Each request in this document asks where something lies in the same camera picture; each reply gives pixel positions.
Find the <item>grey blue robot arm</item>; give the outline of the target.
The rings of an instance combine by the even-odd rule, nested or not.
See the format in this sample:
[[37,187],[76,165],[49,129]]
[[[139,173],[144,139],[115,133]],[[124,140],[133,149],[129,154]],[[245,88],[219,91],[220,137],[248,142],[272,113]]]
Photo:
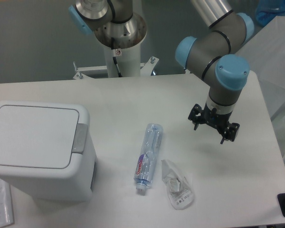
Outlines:
[[[250,71],[248,62],[235,52],[252,36],[254,23],[248,15],[235,13],[225,0],[194,0],[192,5],[210,33],[202,39],[183,39],[175,59],[209,86],[209,95],[204,107],[194,105],[188,119],[195,127],[206,124],[216,129],[222,141],[234,141],[239,124],[229,118]],[[147,28],[131,0],[77,0],[68,12],[83,34],[94,34],[103,46],[109,77],[141,75],[141,43]]]

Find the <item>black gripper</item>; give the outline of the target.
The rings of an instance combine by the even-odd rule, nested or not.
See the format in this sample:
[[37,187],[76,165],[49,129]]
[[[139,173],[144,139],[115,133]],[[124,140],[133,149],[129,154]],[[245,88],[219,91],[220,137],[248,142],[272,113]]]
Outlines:
[[230,123],[229,118],[231,113],[228,114],[218,114],[212,113],[208,107],[205,107],[204,110],[200,105],[195,104],[188,116],[188,120],[190,120],[194,124],[194,130],[197,130],[200,124],[207,124],[212,128],[219,129],[219,133],[222,136],[220,144],[223,144],[224,141],[233,142],[238,135],[238,130],[240,128],[240,124],[238,123]]

